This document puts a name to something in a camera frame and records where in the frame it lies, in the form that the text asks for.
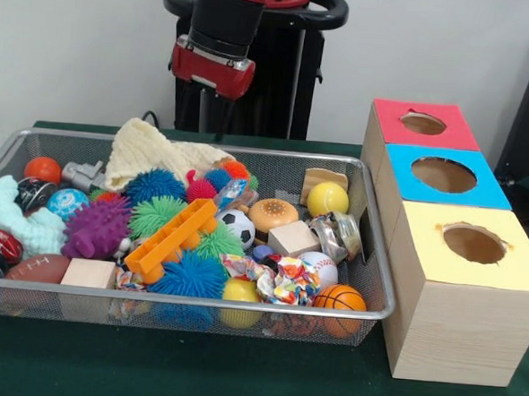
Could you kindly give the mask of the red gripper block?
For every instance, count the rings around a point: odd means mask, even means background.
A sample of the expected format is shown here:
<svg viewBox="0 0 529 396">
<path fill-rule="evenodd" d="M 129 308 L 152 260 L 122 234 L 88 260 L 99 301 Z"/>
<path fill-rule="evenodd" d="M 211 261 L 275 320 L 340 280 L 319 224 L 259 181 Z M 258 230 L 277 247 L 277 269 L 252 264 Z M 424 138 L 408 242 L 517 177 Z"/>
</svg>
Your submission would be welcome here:
<svg viewBox="0 0 529 396">
<path fill-rule="evenodd" d="M 220 96 L 217 134 L 222 135 L 230 126 L 232 102 L 246 94 L 256 73 L 256 64 L 246 58 L 233 60 L 216 56 L 193 46 L 187 37 L 179 37 L 171 56 L 171 72 L 180 80 L 212 88 Z"/>
</svg>

